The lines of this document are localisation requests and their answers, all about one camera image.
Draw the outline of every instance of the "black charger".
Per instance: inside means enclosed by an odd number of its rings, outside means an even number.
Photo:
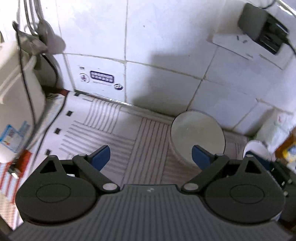
[[[277,54],[283,44],[289,45],[287,36],[289,30],[266,10],[246,3],[238,21],[239,28],[254,42],[258,43],[272,54]]]

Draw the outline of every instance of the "wall tile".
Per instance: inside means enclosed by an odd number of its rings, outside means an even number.
[[[233,131],[253,136],[263,125],[264,121],[270,117],[273,106],[259,102],[254,109],[233,129]]]
[[[285,111],[296,111],[296,59],[292,58],[283,77],[263,98],[264,101]]]
[[[189,109],[206,112],[222,127],[232,129],[256,103],[256,99],[251,96],[203,80]]]
[[[74,87],[71,83],[63,55],[56,54],[54,56],[54,58],[56,59],[58,65],[59,65],[59,73],[60,73],[60,79],[58,81],[57,87],[63,88],[66,90],[70,90],[70,91],[74,91]]]
[[[124,101],[124,64],[109,59],[80,55],[67,54],[67,58],[77,90]],[[104,75],[98,74],[91,77],[91,71]]]
[[[50,24],[54,33],[61,36],[56,0],[40,0],[40,3],[44,19]]]
[[[66,53],[124,59],[126,0],[57,0]]]
[[[12,21],[16,21],[20,24],[20,30],[23,31],[24,25],[22,23],[22,18],[17,18],[18,2],[17,1],[5,1],[0,0],[0,21],[1,21],[1,33],[3,35],[4,41],[15,41],[15,31],[12,28]]]
[[[127,102],[167,115],[185,111],[200,80],[141,64],[127,63]]]
[[[207,42],[222,0],[129,0],[126,58],[203,78],[217,46]]]
[[[251,61],[219,47],[205,78],[262,98],[281,75],[280,68],[261,57]]]

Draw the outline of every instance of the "white round container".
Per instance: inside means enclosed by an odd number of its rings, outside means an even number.
[[[225,137],[218,122],[199,111],[186,111],[178,115],[170,129],[170,149],[183,164],[196,167],[192,160],[192,147],[199,145],[211,154],[224,153]]]

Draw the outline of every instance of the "printed label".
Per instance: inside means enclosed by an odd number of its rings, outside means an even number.
[[[17,131],[11,125],[7,125],[0,137],[0,143],[14,153],[17,153],[18,149],[23,143],[24,136],[27,133],[29,127],[30,125],[28,125],[26,121],[23,122],[19,131]]]
[[[94,80],[100,80],[107,83],[114,83],[114,76],[110,74],[104,74],[96,71],[90,71],[90,76]]]

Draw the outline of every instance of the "circular joint cover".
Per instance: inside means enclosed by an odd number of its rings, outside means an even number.
[[[88,212],[96,190],[84,179],[68,176],[58,158],[49,157],[20,187],[15,202],[26,221],[60,224]]]
[[[253,162],[251,170],[249,161]],[[248,224],[271,220],[283,210],[285,203],[282,190],[264,167],[248,157],[233,176],[209,184],[205,201],[222,218]]]

